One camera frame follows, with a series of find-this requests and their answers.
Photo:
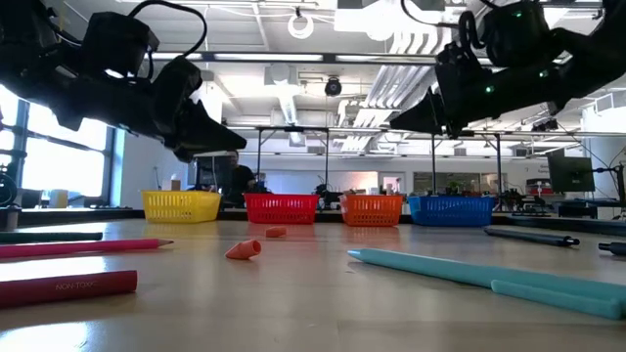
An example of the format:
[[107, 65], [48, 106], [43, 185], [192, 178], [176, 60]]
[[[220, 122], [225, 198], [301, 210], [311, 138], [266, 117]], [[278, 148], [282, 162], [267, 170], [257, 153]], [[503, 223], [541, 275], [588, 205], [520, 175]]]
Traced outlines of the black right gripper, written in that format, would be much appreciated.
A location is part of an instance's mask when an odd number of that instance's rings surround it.
[[494, 72], [481, 66], [456, 42], [436, 57], [439, 92], [427, 89], [414, 107], [390, 121], [397, 130], [456, 138], [469, 123], [550, 101], [559, 85], [553, 63], [505, 68]]

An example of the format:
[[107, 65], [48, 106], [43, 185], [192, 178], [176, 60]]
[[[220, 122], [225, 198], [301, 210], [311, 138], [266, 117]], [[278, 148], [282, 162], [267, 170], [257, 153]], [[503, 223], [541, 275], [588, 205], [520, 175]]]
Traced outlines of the red crayon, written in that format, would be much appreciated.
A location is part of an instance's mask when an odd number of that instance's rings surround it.
[[0, 309], [134, 292], [136, 271], [0, 282]]

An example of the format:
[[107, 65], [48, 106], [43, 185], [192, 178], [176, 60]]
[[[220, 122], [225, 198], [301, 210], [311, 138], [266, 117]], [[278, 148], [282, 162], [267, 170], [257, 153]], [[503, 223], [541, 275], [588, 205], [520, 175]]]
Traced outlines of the orange plastic basket bin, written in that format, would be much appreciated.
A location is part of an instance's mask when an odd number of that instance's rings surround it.
[[339, 201], [343, 222], [352, 227], [396, 226], [403, 206], [398, 195], [343, 195]]

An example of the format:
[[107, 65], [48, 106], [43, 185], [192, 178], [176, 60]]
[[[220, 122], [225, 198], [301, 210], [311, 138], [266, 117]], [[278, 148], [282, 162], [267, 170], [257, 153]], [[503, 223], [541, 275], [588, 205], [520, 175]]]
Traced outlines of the pink pencil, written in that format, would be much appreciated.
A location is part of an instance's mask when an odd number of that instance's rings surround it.
[[0, 245], [0, 259], [65, 255], [83, 252], [113, 252], [156, 249], [168, 244], [172, 244], [172, 241], [160, 239], [140, 239], [124, 241]]

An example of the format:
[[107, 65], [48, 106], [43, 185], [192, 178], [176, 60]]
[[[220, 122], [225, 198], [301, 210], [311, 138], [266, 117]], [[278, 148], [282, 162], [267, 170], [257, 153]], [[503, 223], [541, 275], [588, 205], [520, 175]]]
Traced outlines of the black background rig frame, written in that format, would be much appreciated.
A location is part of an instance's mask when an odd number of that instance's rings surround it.
[[496, 173], [501, 162], [494, 155], [447, 155], [443, 140], [423, 140], [423, 151], [415, 145], [408, 150], [387, 153], [361, 147], [388, 134], [372, 128], [307, 129], [307, 145], [291, 147], [279, 139], [279, 130], [266, 129], [248, 141], [241, 152], [243, 164], [265, 175], [266, 187], [278, 194], [310, 194], [320, 185], [333, 192], [364, 190], [377, 192], [379, 186], [398, 183], [400, 193], [411, 193], [416, 172], [430, 176], [446, 174]]

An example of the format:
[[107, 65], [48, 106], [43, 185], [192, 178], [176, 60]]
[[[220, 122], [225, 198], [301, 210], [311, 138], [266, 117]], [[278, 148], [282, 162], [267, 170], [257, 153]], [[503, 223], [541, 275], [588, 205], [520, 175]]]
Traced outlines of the teal pen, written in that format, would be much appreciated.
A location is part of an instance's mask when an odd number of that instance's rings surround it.
[[539, 272], [484, 266], [375, 248], [350, 249], [362, 262], [612, 320], [626, 319], [626, 286]]

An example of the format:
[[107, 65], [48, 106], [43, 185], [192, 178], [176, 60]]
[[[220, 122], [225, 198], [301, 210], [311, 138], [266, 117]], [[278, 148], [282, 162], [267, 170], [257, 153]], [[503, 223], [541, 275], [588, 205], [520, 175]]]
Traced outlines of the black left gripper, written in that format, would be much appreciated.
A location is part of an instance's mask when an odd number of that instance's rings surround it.
[[50, 105], [59, 123], [77, 129], [84, 117], [160, 139], [183, 162], [197, 154], [241, 150], [246, 139], [209, 117], [190, 96], [200, 70], [183, 56], [166, 64], [153, 82], [81, 76]]

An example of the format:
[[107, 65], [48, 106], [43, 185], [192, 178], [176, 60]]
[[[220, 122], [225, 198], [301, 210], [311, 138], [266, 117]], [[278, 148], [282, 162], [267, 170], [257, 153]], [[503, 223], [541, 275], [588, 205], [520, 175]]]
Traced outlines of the green crayon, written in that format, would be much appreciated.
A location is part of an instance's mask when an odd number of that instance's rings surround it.
[[29, 232], [0, 232], [0, 244], [21, 244], [36, 242], [84, 242], [100, 241], [103, 238], [101, 232], [53, 232], [53, 233], [29, 233]]

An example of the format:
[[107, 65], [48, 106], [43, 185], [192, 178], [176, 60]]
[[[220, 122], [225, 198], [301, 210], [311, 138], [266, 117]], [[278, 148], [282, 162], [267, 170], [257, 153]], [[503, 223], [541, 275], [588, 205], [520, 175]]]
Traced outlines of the red plastic basket bin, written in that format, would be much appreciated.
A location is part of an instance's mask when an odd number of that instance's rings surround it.
[[247, 219], [255, 224], [312, 224], [317, 195], [244, 194]]

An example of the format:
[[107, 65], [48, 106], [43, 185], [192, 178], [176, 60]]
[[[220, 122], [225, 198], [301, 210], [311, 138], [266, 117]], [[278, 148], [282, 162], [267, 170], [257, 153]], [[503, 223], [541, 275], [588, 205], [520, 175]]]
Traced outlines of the dark computer monitor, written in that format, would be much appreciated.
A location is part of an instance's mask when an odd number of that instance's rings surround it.
[[191, 164], [193, 191], [210, 191], [223, 194], [232, 185], [232, 164], [229, 155], [199, 156]]
[[549, 156], [548, 165], [555, 193], [593, 192], [596, 189], [592, 161], [588, 157]]

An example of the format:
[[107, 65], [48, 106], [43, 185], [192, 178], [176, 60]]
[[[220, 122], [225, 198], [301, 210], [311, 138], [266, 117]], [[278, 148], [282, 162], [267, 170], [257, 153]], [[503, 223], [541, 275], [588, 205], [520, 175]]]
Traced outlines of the blue plastic basket bin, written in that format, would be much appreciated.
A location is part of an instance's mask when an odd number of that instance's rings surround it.
[[492, 222], [491, 197], [410, 197], [412, 220], [427, 227], [484, 227]]

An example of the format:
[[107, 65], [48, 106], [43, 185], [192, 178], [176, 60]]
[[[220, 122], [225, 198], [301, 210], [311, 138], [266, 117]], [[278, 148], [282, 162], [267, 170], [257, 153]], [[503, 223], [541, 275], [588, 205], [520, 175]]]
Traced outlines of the yellow plastic basket bin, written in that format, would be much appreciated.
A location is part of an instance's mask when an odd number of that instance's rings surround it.
[[149, 222], [195, 224], [216, 219], [221, 196], [205, 191], [143, 191], [142, 200]]

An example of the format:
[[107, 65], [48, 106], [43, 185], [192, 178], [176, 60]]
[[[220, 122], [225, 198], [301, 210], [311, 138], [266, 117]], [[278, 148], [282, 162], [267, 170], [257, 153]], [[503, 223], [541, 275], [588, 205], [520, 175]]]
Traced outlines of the person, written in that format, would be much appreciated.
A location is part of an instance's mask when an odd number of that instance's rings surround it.
[[221, 206], [242, 208], [245, 205], [244, 194], [254, 189], [256, 180], [251, 169], [239, 163], [239, 152], [231, 150], [227, 155], [214, 156], [211, 166], [212, 190], [221, 195]]

